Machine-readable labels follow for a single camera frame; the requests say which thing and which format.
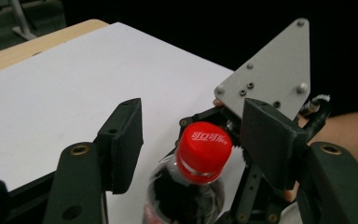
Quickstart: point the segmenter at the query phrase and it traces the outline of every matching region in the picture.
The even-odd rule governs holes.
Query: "white table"
[[[173,149],[178,121],[213,106],[232,71],[114,23],[0,70],[0,179],[9,190],[56,169],[62,150],[92,141],[117,105],[140,97],[144,145],[128,192],[108,195],[110,223],[141,223],[147,179]],[[222,177],[231,204],[243,170]]]

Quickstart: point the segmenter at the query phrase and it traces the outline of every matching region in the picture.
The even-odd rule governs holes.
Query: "finger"
[[[219,99],[214,99],[213,104],[215,106],[223,106],[224,105],[223,102],[221,102]]]
[[[293,189],[290,189],[290,190],[286,190],[284,193],[283,193],[283,198],[291,203],[292,201],[295,200],[296,198],[296,195],[297,195],[297,192],[298,192],[298,187],[299,187],[299,184],[298,182],[296,181],[295,183],[295,186],[293,187]]]
[[[298,126],[303,128],[307,124],[308,120],[299,114],[296,117],[298,118]]]

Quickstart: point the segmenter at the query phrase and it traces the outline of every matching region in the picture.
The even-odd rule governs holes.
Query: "hex bolt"
[[[249,82],[247,87],[248,87],[249,90],[253,89],[255,87],[254,82]]]
[[[240,90],[240,96],[246,95],[246,90]]]

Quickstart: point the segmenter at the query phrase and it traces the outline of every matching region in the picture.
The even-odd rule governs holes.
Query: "gray metal plate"
[[[242,118],[244,97],[294,119],[310,94],[310,25],[298,19],[218,85],[214,95]]]

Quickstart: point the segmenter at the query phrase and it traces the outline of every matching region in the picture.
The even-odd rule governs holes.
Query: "black background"
[[[329,94],[331,116],[358,111],[358,2],[62,2],[67,25],[88,19],[120,21],[232,70],[295,19],[306,18],[310,97]]]

